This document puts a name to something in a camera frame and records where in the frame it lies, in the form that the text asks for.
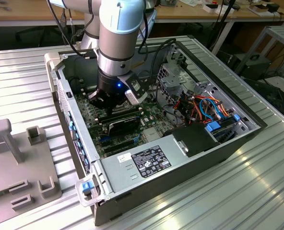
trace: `gray metal shelf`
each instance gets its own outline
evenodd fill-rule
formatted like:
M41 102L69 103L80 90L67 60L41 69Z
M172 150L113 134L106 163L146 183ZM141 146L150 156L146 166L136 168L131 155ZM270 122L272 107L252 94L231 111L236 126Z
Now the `gray metal shelf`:
M0 52L0 117L13 132L39 125L48 135L62 197L0 229L275 229L284 227L284 117L197 40L177 37L268 125L225 162L103 226L74 190L77 174L50 96L43 55L65 46ZM165 39L153 39L162 42ZM188 69L200 80L198 67Z
M253 52L257 49L259 44L263 41L266 35L270 35L272 37L271 41L266 45L266 47L261 52L261 55L265 56L270 48L273 46L275 41L279 41L284 44L284 26L267 26L263 29L261 34L258 36L254 44L249 49L246 56L242 59L240 64L238 65L235 73L239 74L243 67L245 66L246 62L252 56Z

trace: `power supply label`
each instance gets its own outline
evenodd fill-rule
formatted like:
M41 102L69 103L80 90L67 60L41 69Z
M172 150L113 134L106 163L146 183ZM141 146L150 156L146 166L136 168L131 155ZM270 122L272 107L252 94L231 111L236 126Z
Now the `power supply label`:
M170 162L159 145L131 156L142 177L147 178L171 167Z

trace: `robotic arm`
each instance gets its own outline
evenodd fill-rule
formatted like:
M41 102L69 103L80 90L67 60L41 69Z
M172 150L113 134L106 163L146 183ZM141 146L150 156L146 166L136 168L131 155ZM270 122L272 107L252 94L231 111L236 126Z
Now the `robotic arm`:
M85 13L87 27L82 44L95 49L98 57L97 90L87 95L90 102L108 113L126 98L131 104L147 96L142 83L130 70L139 28L143 22L144 0L50 0L51 3Z

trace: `metal shelf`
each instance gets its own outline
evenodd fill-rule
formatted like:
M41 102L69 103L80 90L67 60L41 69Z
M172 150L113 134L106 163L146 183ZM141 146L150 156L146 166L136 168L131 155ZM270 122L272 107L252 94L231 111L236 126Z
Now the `metal shelf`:
M239 74L243 67L245 66L246 62L249 60L249 58L252 56L254 51L257 49L259 44L263 41L266 35L270 35L272 37L271 41L266 45L266 47L261 52L261 55L266 56L266 54L269 52L270 48L273 46L275 41L279 41L282 44L284 44L284 26L267 26L263 29L261 34L258 36L254 44L249 49L248 53L245 55L245 57L242 59L240 64L238 65L237 69L235 70L236 74Z

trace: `wooden desk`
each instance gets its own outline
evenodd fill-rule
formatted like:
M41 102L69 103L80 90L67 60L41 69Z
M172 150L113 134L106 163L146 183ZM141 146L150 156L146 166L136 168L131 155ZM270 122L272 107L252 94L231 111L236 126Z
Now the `wooden desk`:
M0 26L36 26L55 25L45 0L7 0L8 7L12 11L0 9ZM202 9L201 5L191 7L185 3L178 2L176 7L158 6L156 23L196 23L215 22L218 14L208 13ZM58 17L61 16L62 8L55 7ZM83 13L72 11L74 24L84 24ZM239 11L234 12L227 18L227 22L266 22L279 21L280 18L273 16L259 17L246 6L242 6Z
M226 21L237 20L238 22L243 21L255 21L255 22L266 22L272 21L273 16L260 17L250 11L248 5L240 5L239 11L234 11L233 14L227 17ZM158 6L157 8L157 19L156 22L160 23L172 23L172 22L213 22L217 20L217 13L208 13L202 9L201 5L191 7L185 3L178 2L176 7ZM275 21L279 21L280 17L276 16Z

